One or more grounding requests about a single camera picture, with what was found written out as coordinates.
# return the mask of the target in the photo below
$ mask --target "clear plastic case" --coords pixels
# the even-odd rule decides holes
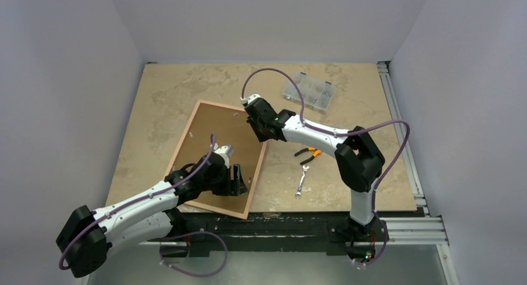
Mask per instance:
[[[329,103],[331,103],[331,99],[337,91],[337,86],[330,82],[311,77],[306,73],[297,73],[292,78],[297,83],[298,88],[300,88],[306,107],[326,113]],[[283,89],[283,97],[290,101],[300,103],[300,97],[291,81],[287,81]]]

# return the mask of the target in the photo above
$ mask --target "gray wall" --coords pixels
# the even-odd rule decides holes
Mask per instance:
[[[427,0],[390,65],[463,284],[525,284],[527,0]]]
[[[425,0],[114,0],[148,61],[391,60]]]
[[[0,0],[0,280],[71,284],[55,238],[108,194],[142,60],[111,0]]]

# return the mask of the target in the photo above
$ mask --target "metal extrusion frame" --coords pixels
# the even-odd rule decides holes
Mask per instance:
[[[390,73],[387,64],[384,61],[378,62],[377,70],[379,73],[380,80],[382,82],[382,86],[384,88],[384,93],[386,95],[386,100],[388,102],[388,107],[390,109],[392,118],[401,119],[401,112],[399,110],[397,100],[395,99],[395,93],[393,91],[392,80],[390,79]],[[401,125],[395,126],[395,133],[397,134],[399,143],[401,143],[404,138],[404,130]],[[417,174],[417,169],[415,166],[409,143],[406,144],[406,148],[403,151],[403,159],[406,165],[406,169],[408,170],[408,177],[410,179],[410,185],[412,187],[416,205],[418,207],[423,207],[424,213],[429,215],[428,207],[426,206],[426,199],[424,198],[423,194],[423,188],[421,187],[421,182],[419,181],[419,175]],[[442,232],[444,233],[446,241],[444,243],[438,243],[436,245],[439,257],[441,259],[442,270],[448,285],[459,285],[459,278],[457,277],[456,269],[450,256],[448,238],[444,229],[442,230]]]
[[[392,81],[385,62],[377,63],[379,77],[385,91],[388,107],[392,118],[401,119],[399,106],[393,92]],[[395,126],[395,132],[399,143],[404,138],[404,129],[400,125]],[[407,144],[402,154],[403,160],[408,171],[410,185],[414,194],[417,207],[422,207],[424,217],[382,217],[387,223],[390,239],[388,245],[435,245],[438,249],[438,255],[441,260],[442,270],[448,285],[459,285],[459,279],[450,256],[448,238],[444,229],[442,219],[439,217],[430,217],[426,199],[424,198],[423,189],[419,181],[416,166],[410,145]],[[356,245],[369,245],[370,243],[358,242]],[[185,247],[185,242],[144,242],[140,245],[169,245],[173,247]],[[89,275],[78,280],[77,284],[87,285]]]

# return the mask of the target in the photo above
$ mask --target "cable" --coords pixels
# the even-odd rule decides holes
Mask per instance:
[[[160,265],[163,264],[165,266],[168,266],[171,269],[179,271],[180,273],[183,273],[183,274],[187,274],[187,275],[189,275],[191,277],[207,278],[207,277],[214,276],[215,274],[219,273],[225,267],[225,264],[227,263],[227,252],[228,252],[228,250],[227,250],[227,245],[225,244],[225,241],[221,237],[219,237],[217,234],[212,233],[212,232],[208,232],[208,231],[197,231],[197,232],[190,232],[190,233],[183,234],[183,235],[178,235],[177,237],[165,237],[165,238],[162,238],[162,240],[167,240],[167,241],[178,240],[179,238],[191,237],[192,235],[196,235],[196,234],[211,235],[211,236],[215,237],[217,240],[219,240],[219,242],[223,246],[223,250],[225,252],[224,257],[223,257],[223,261],[222,261],[221,265],[216,270],[214,270],[214,271],[212,271],[210,273],[206,273],[206,274],[197,274],[197,273],[191,273],[189,271],[185,271],[184,269],[178,268],[177,266],[174,266],[174,265],[171,265],[170,263],[167,263],[165,261],[165,259],[163,258],[163,255],[161,254],[161,249],[159,249],[159,258],[161,259],[161,262],[159,264]]]
[[[214,151],[214,145],[215,144],[216,144],[216,133],[212,133],[212,135],[211,135],[211,148],[210,148],[209,152],[207,153],[207,155],[205,156],[205,158],[203,159],[203,161],[201,162],[201,164],[198,165],[196,170],[192,171],[187,177],[182,179],[179,183],[176,183],[174,186],[171,186],[171,187],[168,187],[168,188],[161,189],[159,191],[153,192],[152,196],[157,196],[159,194],[163,194],[163,193],[165,193],[167,191],[175,189],[179,185],[181,185],[183,183],[186,183],[189,179],[191,179],[205,165],[205,163],[207,163],[207,161],[209,160],[209,158],[211,157],[211,155],[212,155],[212,153]],[[144,195],[144,196],[140,196],[138,198],[135,198],[133,200],[130,200],[129,202],[127,202],[127,203],[125,203],[125,204],[123,204],[123,205],[121,205],[119,207],[116,207],[115,209],[111,210],[109,212],[109,216],[105,216],[104,215],[104,216],[98,218],[97,220],[93,221],[91,224],[89,224],[86,228],[84,228],[81,232],[79,232],[79,234],[75,238],[73,238],[73,240],[64,249],[64,252],[62,252],[62,255],[60,257],[60,262],[58,263],[58,268],[60,268],[63,271],[66,270],[66,269],[70,269],[69,266],[64,266],[64,260],[66,259],[66,255],[71,250],[73,245],[76,244],[78,242],[78,240],[81,237],[84,236],[84,234],[86,234],[88,231],[90,231],[92,228],[94,228],[95,226],[97,226],[99,223],[101,223],[102,221],[106,220],[110,216],[115,215],[120,210],[123,210],[124,208],[129,207],[129,206],[131,206],[131,205],[133,205],[135,203],[138,203],[140,201],[143,201],[145,199],[150,199],[150,196],[149,195]]]
[[[373,127],[369,127],[369,128],[366,128],[366,129],[363,129],[363,130],[360,130],[360,131],[356,131],[356,132],[349,132],[349,133],[335,133],[333,134],[333,131],[328,131],[326,129],[322,129],[322,128],[319,128],[319,127],[315,127],[313,125],[310,125],[309,123],[307,123],[305,120],[304,120],[304,99],[302,97],[302,93],[300,92],[300,88],[298,87],[298,85],[296,84],[295,80],[293,80],[293,78],[291,78],[289,75],[287,75],[284,71],[280,71],[278,69],[275,69],[275,68],[261,68],[259,70],[256,70],[254,71],[251,75],[249,75],[249,77],[247,77],[245,83],[244,83],[244,86],[242,88],[242,97],[241,99],[245,99],[245,96],[244,96],[244,93],[245,93],[245,87],[247,86],[247,83],[249,82],[249,80],[256,74],[256,73],[259,73],[259,72],[262,72],[262,71],[274,71],[274,72],[278,72],[280,74],[282,74],[283,76],[285,76],[289,81],[291,81],[291,83],[293,84],[293,86],[295,87],[296,89],[296,92],[298,92],[298,96],[300,97],[300,104],[301,104],[301,107],[300,107],[300,121],[308,128],[310,129],[313,129],[315,131],[318,131],[318,132],[321,132],[321,133],[325,133],[325,134],[328,134],[328,135],[332,135],[334,137],[350,137],[350,136],[357,136],[357,135],[361,135],[361,134],[364,134],[364,133],[367,133],[367,132],[370,132],[370,131],[373,131],[373,130],[377,130],[379,128],[382,128],[382,127],[385,127],[387,125],[391,125],[391,124],[403,124],[405,127],[406,127],[406,133],[405,133],[405,137],[403,139],[403,142],[401,143],[401,146],[399,147],[399,150],[397,151],[397,153],[395,154],[395,157],[393,157],[393,160],[390,162],[390,164],[386,167],[386,170],[381,174],[381,176],[379,177],[379,179],[377,180],[377,182],[375,183],[375,185],[373,186],[373,194],[372,194],[372,212],[373,212],[373,215],[375,216],[375,219],[377,219],[382,227],[384,228],[384,242],[383,242],[383,245],[379,251],[378,254],[375,255],[375,258],[373,258],[372,260],[370,260],[368,263],[366,263],[365,265],[370,265],[372,263],[374,263],[381,255],[382,253],[384,252],[384,250],[386,249],[386,244],[388,243],[388,229],[386,227],[386,223],[380,219],[380,217],[378,216],[378,213],[377,213],[377,210],[375,208],[375,194],[377,193],[377,188],[379,187],[379,184],[381,183],[381,181],[384,179],[384,177],[386,177],[386,174],[388,174],[388,172],[390,171],[390,169],[393,167],[393,165],[395,164],[395,162],[397,161],[397,159],[399,159],[399,157],[401,156],[401,154],[403,153],[403,150],[405,149],[405,146],[406,146],[406,143],[408,142],[408,138],[410,137],[410,125],[407,123],[407,121],[405,120],[401,120],[401,119],[393,119],[393,120],[388,120],[386,122],[383,122],[381,124],[378,124],[378,125],[374,125]]]

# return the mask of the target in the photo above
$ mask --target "wrench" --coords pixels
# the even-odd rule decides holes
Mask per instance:
[[[308,165],[302,166],[302,177],[300,178],[300,185],[298,185],[298,190],[296,190],[295,198],[301,199],[302,198],[302,186],[304,185],[304,179],[306,179],[306,173],[309,170]]]

